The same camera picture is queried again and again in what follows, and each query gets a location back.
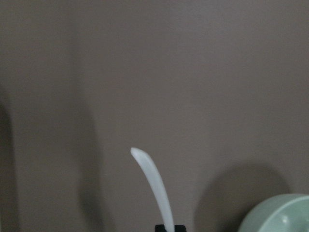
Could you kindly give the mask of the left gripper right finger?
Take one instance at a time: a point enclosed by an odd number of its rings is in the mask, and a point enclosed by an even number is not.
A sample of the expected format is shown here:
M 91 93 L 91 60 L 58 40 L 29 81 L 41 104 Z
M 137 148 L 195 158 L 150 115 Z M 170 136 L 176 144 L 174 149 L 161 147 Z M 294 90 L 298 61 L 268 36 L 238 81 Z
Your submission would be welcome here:
M 175 225 L 174 232 L 186 232 L 186 227 L 184 225 Z

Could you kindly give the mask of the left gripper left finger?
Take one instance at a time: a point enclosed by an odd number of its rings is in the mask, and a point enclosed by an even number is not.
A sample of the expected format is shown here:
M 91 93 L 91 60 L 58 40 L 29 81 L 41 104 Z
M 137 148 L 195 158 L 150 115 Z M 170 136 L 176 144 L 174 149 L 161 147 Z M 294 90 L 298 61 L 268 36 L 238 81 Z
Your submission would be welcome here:
M 167 232 L 164 224 L 155 225 L 154 232 Z

